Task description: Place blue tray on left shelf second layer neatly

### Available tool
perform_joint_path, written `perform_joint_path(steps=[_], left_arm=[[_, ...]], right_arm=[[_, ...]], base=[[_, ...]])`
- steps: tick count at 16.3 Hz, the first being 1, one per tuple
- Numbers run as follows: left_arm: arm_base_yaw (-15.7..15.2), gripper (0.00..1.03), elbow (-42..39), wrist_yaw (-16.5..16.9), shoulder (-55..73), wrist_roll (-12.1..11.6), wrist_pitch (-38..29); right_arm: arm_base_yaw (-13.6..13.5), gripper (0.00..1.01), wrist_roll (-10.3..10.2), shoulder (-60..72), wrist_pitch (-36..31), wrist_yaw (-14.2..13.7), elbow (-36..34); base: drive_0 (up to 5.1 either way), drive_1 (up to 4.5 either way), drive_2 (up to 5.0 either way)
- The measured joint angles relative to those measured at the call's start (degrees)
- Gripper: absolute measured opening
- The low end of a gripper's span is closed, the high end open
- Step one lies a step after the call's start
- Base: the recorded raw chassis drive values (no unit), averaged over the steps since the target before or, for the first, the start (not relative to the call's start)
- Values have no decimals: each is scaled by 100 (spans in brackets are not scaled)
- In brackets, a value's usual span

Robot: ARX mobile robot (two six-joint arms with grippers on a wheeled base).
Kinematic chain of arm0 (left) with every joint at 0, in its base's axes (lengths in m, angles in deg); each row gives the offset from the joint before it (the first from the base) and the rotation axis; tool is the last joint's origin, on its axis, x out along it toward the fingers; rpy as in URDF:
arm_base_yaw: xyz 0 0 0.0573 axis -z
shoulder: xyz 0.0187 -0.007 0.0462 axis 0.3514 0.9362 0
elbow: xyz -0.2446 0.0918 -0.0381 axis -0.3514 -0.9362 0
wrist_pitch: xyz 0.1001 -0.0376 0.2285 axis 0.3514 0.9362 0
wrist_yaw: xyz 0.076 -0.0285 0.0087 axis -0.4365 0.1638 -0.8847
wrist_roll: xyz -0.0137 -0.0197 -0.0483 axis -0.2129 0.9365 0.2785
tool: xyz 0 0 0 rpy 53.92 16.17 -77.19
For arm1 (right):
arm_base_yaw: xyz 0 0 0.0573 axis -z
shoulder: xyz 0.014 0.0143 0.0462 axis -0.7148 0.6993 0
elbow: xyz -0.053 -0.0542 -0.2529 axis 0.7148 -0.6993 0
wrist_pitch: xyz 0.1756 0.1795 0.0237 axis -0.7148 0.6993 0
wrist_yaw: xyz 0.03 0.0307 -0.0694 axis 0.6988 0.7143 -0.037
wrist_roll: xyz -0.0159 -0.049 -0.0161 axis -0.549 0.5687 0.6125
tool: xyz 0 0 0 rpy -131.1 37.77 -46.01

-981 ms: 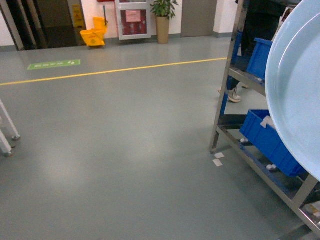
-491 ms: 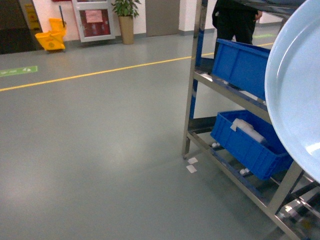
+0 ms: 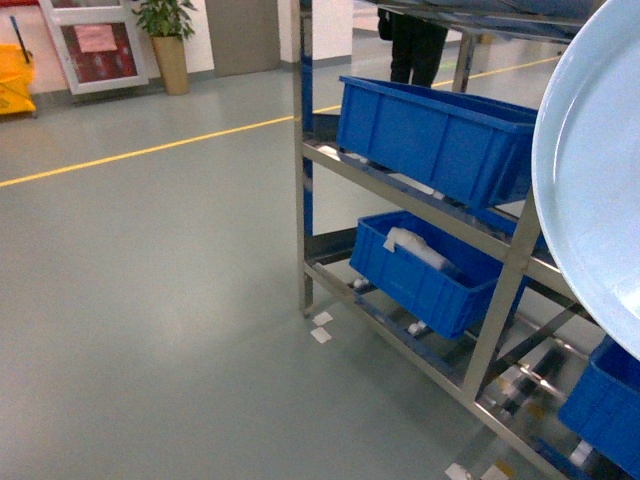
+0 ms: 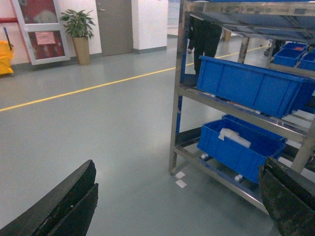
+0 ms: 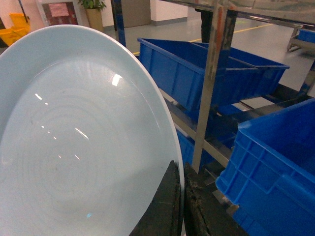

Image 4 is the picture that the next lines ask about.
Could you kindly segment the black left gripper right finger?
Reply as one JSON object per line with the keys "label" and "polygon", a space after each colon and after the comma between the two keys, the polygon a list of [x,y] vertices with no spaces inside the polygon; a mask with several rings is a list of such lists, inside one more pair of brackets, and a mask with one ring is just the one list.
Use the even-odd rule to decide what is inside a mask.
{"label": "black left gripper right finger", "polygon": [[315,184],[285,164],[268,157],[259,166],[263,205],[282,236],[315,234]]}

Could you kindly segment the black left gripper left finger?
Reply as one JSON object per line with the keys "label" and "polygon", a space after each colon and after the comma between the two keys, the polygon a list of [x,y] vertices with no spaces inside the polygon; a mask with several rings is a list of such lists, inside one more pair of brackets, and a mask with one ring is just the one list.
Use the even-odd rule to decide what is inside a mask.
{"label": "black left gripper left finger", "polygon": [[83,163],[36,204],[4,226],[2,236],[85,236],[97,201],[92,160]]}

